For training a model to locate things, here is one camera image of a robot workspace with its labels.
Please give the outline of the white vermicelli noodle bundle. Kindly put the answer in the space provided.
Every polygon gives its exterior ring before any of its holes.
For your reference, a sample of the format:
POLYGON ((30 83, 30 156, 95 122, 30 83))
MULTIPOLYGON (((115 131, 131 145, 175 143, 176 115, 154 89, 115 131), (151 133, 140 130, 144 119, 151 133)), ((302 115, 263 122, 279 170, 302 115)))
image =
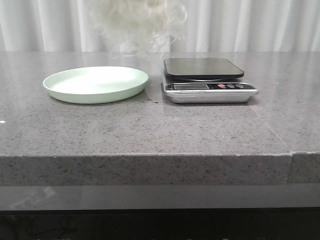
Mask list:
POLYGON ((187 10, 179 0, 92 0, 89 7, 111 54, 162 52, 184 37, 187 10))

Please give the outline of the silver black kitchen scale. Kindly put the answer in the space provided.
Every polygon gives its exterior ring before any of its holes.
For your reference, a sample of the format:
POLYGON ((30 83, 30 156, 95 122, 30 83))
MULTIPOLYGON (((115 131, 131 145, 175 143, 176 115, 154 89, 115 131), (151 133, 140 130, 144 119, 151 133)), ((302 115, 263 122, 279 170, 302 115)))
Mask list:
POLYGON ((246 103, 259 91, 242 82, 244 75, 225 58, 167 58, 162 90, 177 104, 246 103))

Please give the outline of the light green round plate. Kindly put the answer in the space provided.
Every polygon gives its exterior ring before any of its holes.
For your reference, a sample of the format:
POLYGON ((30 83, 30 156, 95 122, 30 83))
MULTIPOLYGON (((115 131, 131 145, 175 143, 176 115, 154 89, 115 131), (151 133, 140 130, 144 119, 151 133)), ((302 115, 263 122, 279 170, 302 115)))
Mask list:
POLYGON ((69 69, 48 76, 44 88, 55 99, 74 104, 104 104, 131 98, 147 85, 142 70, 123 66, 69 69))

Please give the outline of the white pleated curtain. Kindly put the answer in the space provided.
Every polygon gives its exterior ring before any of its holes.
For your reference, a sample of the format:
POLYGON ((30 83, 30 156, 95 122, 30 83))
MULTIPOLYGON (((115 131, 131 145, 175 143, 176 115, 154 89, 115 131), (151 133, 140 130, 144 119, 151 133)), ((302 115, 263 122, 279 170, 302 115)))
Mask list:
MULTIPOLYGON (((185 0, 182 39, 165 52, 317 52, 317 0, 185 0)), ((3 52, 123 52, 94 27, 85 0, 3 0, 3 52)))

